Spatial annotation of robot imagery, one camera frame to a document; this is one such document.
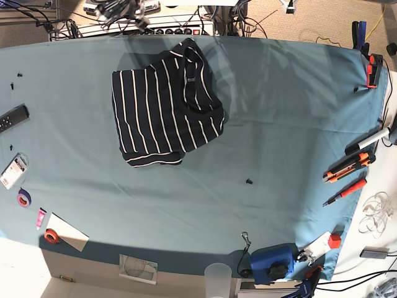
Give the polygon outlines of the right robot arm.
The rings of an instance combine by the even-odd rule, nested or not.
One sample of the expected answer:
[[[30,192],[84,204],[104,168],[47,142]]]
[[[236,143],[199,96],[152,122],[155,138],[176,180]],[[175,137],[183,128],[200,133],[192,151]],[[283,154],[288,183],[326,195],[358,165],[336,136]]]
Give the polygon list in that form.
[[[114,0],[94,1],[94,3],[96,3],[96,16],[108,28],[120,19],[132,21],[140,31],[144,31],[150,24],[145,16],[144,1]]]

